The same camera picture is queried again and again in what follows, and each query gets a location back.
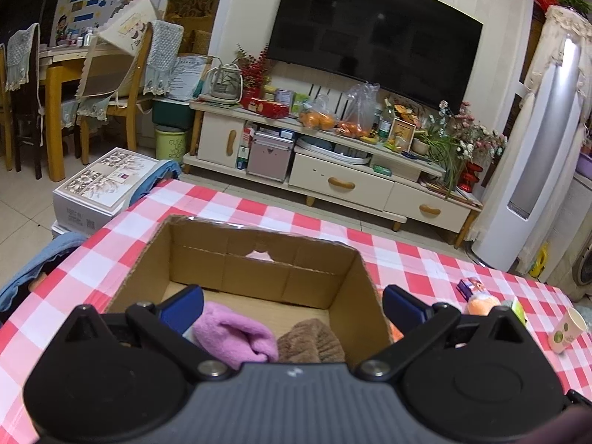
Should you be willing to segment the purple vinda tissue pack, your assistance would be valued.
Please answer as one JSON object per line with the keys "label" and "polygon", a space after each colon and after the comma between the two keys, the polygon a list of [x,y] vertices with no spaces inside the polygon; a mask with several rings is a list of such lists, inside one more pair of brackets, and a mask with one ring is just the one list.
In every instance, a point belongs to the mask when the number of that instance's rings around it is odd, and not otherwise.
{"label": "purple vinda tissue pack", "polygon": [[476,296],[488,294],[487,289],[476,277],[464,277],[458,282],[457,289],[467,302],[471,301],[472,298],[475,298]]}

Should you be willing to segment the peach plush toy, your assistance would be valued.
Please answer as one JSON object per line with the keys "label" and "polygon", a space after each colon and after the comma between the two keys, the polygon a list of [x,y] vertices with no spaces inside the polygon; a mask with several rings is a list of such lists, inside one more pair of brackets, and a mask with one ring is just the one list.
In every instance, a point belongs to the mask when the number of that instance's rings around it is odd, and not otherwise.
{"label": "peach plush toy", "polygon": [[468,298],[467,310],[472,316],[486,316],[500,305],[502,303],[497,297],[487,292],[475,292]]}

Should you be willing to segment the purple plush sock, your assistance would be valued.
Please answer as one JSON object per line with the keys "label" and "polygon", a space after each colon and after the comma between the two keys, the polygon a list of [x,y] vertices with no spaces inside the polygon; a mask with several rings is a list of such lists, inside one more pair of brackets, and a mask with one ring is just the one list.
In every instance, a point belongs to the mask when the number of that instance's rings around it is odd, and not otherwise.
{"label": "purple plush sock", "polygon": [[263,324],[207,302],[192,325],[197,343],[214,358],[239,370],[245,363],[274,363],[279,353],[274,334]]}

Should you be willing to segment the green white towel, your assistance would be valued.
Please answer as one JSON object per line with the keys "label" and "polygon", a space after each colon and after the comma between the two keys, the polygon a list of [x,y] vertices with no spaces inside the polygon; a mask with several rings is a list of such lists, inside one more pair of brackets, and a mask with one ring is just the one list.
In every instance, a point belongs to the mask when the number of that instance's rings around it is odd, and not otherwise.
{"label": "green white towel", "polygon": [[512,299],[507,299],[505,301],[502,301],[502,306],[510,309],[516,315],[516,317],[519,319],[519,321],[524,326],[527,326],[528,320],[527,320],[527,317],[525,314],[524,307],[517,297],[513,297]]}

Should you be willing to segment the brown plush bear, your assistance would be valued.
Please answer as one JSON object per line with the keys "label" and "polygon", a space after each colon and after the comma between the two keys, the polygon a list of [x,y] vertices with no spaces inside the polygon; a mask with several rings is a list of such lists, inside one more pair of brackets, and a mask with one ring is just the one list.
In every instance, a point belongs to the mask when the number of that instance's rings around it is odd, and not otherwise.
{"label": "brown plush bear", "polygon": [[290,364],[344,363],[336,335],[318,319],[299,322],[277,341],[278,361]]}

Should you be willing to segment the cardboard box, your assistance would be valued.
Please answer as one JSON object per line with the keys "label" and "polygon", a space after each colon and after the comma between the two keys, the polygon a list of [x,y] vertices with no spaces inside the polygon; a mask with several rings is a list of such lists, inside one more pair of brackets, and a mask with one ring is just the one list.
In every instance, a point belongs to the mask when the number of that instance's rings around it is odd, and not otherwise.
{"label": "cardboard box", "polygon": [[158,304],[188,285],[281,337],[318,319],[350,367],[392,344],[391,326],[360,253],[343,243],[171,215],[107,305]]}

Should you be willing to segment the pink checkered tablecloth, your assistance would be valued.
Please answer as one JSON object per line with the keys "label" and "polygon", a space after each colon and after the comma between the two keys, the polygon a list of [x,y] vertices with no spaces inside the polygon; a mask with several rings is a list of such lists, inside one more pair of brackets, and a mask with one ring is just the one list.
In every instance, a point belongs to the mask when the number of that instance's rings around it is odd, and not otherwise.
{"label": "pink checkered tablecloth", "polygon": [[560,355],[549,347],[548,336],[572,306],[556,287],[210,188],[164,181],[72,253],[2,327],[2,442],[36,440],[22,401],[27,376],[75,306],[89,303],[99,311],[105,310],[158,224],[169,215],[197,215],[211,221],[345,243],[361,254],[378,290],[396,284],[429,304],[447,302],[462,308],[465,302],[457,284],[462,278],[477,278],[498,298],[519,300],[526,312],[529,332],[564,388],[574,389],[585,397],[591,395],[590,334],[582,334]]}

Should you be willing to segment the white printed carton box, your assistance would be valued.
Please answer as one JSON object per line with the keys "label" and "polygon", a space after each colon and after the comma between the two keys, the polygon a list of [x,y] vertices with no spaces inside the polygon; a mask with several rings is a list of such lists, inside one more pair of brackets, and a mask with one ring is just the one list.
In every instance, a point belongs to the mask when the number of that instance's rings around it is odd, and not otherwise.
{"label": "white printed carton box", "polygon": [[130,206],[131,196],[161,161],[116,147],[53,191],[55,223],[92,236]]}

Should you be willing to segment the paper cup with green print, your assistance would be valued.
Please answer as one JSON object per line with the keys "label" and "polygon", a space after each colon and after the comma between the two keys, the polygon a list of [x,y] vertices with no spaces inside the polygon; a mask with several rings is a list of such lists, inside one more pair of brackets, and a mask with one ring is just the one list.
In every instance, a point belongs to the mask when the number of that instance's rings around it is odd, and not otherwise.
{"label": "paper cup with green print", "polygon": [[582,315],[575,308],[569,308],[548,336],[550,349],[561,354],[587,331],[588,325]]}

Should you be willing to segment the red vase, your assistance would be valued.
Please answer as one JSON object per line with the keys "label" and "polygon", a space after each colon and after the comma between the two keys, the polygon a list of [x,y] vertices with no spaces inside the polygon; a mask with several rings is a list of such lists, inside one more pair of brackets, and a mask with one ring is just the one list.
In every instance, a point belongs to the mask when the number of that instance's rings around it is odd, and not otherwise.
{"label": "red vase", "polygon": [[471,194],[475,184],[480,180],[479,174],[481,172],[482,167],[479,164],[468,161],[458,180],[458,188]]}

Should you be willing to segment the washing machine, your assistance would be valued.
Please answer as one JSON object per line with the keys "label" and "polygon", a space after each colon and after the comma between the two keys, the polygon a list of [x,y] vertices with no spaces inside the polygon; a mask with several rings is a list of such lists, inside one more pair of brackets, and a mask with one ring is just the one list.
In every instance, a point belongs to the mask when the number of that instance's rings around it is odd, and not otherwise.
{"label": "washing machine", "polygon": [[591,294],[592,282],[592,239],[588,239],[572,268],[573,280],[577,289],[584,295]]}

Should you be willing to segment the artificial flower bouquet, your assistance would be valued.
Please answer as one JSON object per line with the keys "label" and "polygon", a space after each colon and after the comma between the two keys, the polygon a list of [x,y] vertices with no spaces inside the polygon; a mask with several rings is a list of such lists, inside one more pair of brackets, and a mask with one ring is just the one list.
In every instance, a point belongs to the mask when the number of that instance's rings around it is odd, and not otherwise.
{"label": "artificial flower bouquet", "polygon": [[467,164],[489,164],[500,157],[507,137],[487,129],[472,115],[470,104],[461,102],[457,113],[442,100],[437,116],[431,115],[425,127],[428,157],[444,169],[444,187],[452,192]]}

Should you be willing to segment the green trash bin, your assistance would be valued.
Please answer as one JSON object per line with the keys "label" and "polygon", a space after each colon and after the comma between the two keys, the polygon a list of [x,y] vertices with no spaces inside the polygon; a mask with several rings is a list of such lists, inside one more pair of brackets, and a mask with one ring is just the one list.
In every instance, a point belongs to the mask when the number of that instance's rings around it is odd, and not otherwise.
{"label": "green trash bin", "polygon": [[182,163],[186,153],[188,132],[174,127],[157,125],[155,127],[155,157]]}

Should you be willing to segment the cream tv stand cabinet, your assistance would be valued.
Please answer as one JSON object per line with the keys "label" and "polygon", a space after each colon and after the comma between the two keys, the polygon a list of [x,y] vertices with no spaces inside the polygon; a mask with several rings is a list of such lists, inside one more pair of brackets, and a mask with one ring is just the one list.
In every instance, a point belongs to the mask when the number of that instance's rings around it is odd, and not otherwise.
{"label": "cream tv stand cabinet", "polygon": [[[304,127],[293,118],[267,118],[242,107],[193,101],[195,111],[190,150],[184,168],[231,175],[244,181],[304,195],[307,205],[318,201],[343,205],[392,224],[422,222],[454,233],[460,246],[481,202],[462,191],[448,192],[437,180],[444,172],[436,164],[324,130]],[[294,141],[285,181],[248,174],[255,133]]]}

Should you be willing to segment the framed picture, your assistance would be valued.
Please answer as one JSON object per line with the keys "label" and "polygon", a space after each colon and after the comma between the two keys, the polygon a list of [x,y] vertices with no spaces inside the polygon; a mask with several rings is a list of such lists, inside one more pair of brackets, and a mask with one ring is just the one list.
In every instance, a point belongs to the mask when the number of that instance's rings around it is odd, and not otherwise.
{"label": "framed picture", "polygon": [[385,146],[394,152],[409,151],[415,133],[416,126],[413,123],[395,118]]}

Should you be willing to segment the pink storage box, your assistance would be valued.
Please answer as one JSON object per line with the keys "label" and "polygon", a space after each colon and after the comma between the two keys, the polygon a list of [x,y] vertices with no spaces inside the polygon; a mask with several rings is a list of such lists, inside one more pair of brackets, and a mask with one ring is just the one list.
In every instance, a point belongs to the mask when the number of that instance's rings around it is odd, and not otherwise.
{"label": "pink storage box", "polygon": [[257,131],[249,153],[248,174],[285,181],[293,147],[293,140]]}

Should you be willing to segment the white tower air conditioner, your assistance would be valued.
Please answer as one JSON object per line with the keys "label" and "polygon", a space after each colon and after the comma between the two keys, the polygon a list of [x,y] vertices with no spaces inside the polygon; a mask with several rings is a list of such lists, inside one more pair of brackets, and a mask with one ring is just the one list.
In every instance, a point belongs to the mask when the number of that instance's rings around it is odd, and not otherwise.
{"label": "white tower air conditioner", "polygon": [[525,78],[527,93],[475,221],[484,265],[527,270],[564,202],[591,113],[591,24],[552,5]]}

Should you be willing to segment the bag of oranges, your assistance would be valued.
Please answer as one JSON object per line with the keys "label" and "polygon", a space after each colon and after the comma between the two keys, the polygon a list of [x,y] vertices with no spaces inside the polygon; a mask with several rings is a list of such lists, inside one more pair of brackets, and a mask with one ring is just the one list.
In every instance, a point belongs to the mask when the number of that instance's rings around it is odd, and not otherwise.
{"label": "bag of oranges", "polygon": [[322,102],[307,102],[298,115],[299,122],[311,130],[333,130],[335,118]]}

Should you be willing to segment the red gift box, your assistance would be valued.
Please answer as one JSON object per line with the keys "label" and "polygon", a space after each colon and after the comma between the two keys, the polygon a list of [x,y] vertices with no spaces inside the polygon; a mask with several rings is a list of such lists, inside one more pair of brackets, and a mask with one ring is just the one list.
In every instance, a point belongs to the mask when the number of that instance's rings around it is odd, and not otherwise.
{"label": "red gift box", "polygon": [[272,119],[281,119],[289,115],[287,105],[259,98],[250,98],[246,103],[246,109]]}

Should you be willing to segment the wooden chair with cover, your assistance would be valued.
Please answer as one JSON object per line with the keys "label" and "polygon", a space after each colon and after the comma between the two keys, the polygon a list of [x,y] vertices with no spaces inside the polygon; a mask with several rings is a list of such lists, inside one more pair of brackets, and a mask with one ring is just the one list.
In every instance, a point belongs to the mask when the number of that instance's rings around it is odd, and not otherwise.
{"label": "wooden chair with cover", "polygon": [[137,53],[128,54],[115,45],[93,37],[86,54],[82,77],[76,99],[78,127],[80,134],[81,157],[83,165],[89,163],[89,119],[103,121],[113,117],[123,117],[125,122],[125,141],[129,150],[136,151],[137,117],[141,110],[141,78],[144,75],[148,51],[151,47],[151,24],[138,40]]}

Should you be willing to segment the wooden dining table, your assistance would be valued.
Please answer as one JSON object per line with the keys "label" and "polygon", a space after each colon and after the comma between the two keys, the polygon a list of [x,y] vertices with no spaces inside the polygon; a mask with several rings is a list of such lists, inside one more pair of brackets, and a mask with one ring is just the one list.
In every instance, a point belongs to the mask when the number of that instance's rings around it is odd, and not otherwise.
{"label": "wooden dining table", "polygon": [[88,47],[47,48],[39,54],[39,82],[45,87],[45,146],[51,181],[65,179],[61,133],[62,84],[82,78]]}

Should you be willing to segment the black flat screen television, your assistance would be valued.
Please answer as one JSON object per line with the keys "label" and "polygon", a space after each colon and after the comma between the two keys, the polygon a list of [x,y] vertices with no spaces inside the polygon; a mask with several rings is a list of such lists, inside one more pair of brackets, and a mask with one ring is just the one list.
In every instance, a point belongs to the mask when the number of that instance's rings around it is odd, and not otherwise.
{"label": "black flat screen television", "polygon": [[268,56],[458,109],[481,33],[438,0],[280,0]]}

